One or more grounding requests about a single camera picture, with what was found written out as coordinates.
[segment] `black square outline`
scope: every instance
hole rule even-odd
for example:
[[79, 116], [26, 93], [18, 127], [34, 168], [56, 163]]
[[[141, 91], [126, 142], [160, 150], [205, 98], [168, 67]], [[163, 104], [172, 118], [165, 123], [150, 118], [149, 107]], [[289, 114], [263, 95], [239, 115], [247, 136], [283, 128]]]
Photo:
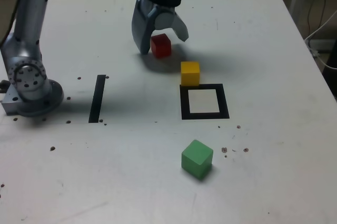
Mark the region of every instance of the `black square outline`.
[[[191, 113], [189, 90], [215, 90], [219, 112]], [[214, 120], [229, 119], [227, 102], [222, 83], [219, 84], [200, 84], [199, 86], [181, 86], [180, 85], [180, 105], [182, 120]]]

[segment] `red cube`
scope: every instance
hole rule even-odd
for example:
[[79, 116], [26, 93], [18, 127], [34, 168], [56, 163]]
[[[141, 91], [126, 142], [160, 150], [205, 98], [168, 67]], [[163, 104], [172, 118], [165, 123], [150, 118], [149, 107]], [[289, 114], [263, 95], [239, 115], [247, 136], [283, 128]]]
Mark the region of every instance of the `red cube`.
[[171, 55], [171, 41], [166, 34], [151, 37], [151, 51], [157, 59]]

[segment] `table surface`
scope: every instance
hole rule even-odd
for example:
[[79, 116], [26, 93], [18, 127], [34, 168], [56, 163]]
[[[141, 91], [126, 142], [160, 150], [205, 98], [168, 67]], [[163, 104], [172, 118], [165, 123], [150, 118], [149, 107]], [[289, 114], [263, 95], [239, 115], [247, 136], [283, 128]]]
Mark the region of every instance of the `table surface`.
[[[282, 0], [183, 0], [190, 38], [166, 31], [164, 60], [138, 53], [135, 1], [49, 0], [44, 65], [71, 100], [45, 122], [0, 109], [0, 223], [335, 222], [337, 105]], [[181, 60], [223, 84], [230, 119], [181, 120]], [[202, 182], [181, 169], [194, 139], [214, 150]]]

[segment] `yellow cube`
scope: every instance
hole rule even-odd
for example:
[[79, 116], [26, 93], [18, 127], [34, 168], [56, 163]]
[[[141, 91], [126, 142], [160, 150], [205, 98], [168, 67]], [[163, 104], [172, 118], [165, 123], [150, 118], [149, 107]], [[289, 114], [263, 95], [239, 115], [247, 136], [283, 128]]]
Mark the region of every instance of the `yellow cube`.
[[199, 86], [199, 62], [181, 62], [181, 86]]

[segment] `cube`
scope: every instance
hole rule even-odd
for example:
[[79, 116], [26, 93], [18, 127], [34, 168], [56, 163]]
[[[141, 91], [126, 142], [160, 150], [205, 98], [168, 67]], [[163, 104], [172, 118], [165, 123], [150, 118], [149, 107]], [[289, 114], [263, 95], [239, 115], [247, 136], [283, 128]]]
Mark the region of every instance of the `cube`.
[[171, 41], [166, 34], [151, 37], [151, 51], [157, 59], [171, 55]]
[[181, 86], [199, 86], [199, 62], [181, 62]]
[[198, 140], [182, 152], [181, 167], [189, 174], [202, 180], [212, 168], [213, 149]]

